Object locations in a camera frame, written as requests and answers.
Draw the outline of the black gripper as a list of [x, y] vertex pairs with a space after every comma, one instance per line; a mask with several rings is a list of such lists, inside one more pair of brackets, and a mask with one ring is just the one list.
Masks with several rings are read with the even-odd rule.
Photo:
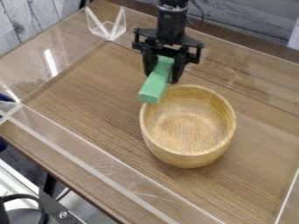
[[186, 64], [200, 62], [204, 44], [186, 34], [186, 6], [159, 6], [156, 27], [134, 29], [132, 48], [143, 54], [144, 75], [155, 69], [159, 56], [174, 58], [172, 84], [179, 82]]

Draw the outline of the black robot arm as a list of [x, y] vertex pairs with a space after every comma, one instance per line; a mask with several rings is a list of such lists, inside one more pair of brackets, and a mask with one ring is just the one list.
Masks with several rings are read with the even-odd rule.
[[200, 63], [204, 44], [186, 34], [190, 0], [159, 0], [155, 28], [136, 27], [132, 48], [143, 55], [144, 74], [150, 76], [160, 56], [174, 59], [170, 83], [176, 84], [186, 66]]

